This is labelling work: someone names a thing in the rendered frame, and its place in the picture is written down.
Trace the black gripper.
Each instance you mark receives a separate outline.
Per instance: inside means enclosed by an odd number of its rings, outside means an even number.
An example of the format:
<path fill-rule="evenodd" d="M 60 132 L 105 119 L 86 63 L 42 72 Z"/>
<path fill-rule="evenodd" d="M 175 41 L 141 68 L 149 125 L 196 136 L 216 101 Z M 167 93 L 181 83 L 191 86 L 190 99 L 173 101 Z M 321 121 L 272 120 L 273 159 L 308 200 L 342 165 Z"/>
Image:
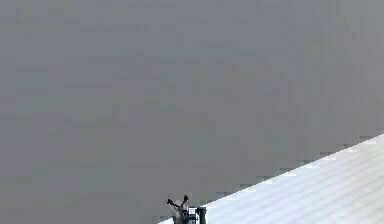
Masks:
<path fill-rule="evenodd" d="M 188 195 L 184 195 L 181 205 L 178 205 L 170 198 L 167 199 L 166 204 L 177 208 L 175 214 L 175 224 L 189 224 L 189 208 L 184 206 L 188 200 Z"/>

